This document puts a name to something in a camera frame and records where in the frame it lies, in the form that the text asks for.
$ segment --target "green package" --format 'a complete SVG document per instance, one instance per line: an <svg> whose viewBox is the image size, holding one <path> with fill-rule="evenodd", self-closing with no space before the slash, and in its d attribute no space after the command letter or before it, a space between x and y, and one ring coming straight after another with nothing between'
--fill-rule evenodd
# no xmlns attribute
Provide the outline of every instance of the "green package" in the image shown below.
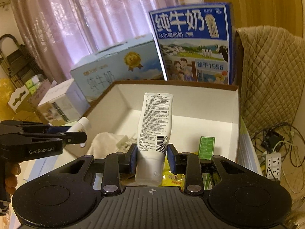
<svg viewBox="0 0 305 229"><path fill-rule="evenodd" d="M198 156L200 159L211 160L214 153L215 138L214 137L200 137ZM204 190L209 188L210 176L209 174L202 174L204 182Z"/></svg>

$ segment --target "silver screw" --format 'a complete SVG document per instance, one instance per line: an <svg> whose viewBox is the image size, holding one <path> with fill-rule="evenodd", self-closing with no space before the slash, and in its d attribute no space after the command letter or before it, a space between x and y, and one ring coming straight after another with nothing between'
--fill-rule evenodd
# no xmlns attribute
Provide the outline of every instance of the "silver screw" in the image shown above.
<svg viewBox="0 0 305 229"><path fill-rule="evenodd" d="M113 184L108 184L106 186L103 187L103 190L106 192L114 192L118 190L118 187L116 185Z"/></svg>
<svg viewBox="0 0 305 229"><path fill-rule="evenodd" d="M201 191L201 187L197 184L188 185L186 189L190 192L199 192Z"/></svg>

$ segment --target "power strip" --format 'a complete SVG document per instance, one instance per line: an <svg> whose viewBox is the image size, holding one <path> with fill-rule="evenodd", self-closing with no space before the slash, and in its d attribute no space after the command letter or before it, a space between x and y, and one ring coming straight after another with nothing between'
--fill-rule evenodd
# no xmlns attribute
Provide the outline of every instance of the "power strip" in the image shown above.
<svg viewBox="0 0 305 229"><path fill-rule="evenodd" d="M267 178L280 180L281 178L281 153L274 152L266 154L266 173Z"/></svg>

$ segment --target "crosshair symbol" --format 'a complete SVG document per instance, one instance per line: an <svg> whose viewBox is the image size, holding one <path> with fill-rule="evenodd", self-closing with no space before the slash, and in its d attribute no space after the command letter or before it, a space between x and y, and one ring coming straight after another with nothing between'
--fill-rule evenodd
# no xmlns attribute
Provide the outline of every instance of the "crosshair symbol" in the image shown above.
<svg viewBox="0 0 305 229"><path fill-rule="evenodd" d="M156 192L158 192L158 191L152 188L152 189L150 189L148 192L151 193L151 194L154 194L154 193L156 193Z"/></svg>

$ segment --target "wood panel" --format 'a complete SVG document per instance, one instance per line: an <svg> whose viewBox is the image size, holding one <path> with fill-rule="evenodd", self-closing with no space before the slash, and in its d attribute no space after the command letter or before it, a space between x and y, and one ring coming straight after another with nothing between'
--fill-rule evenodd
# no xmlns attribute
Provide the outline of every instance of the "wood panel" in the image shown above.
<svg viewBox="0 0 305 229"><path fill-rule="evenodd" d="M231 2L236 27L271 25L303 36L302 0L204 0Z"/></svg>

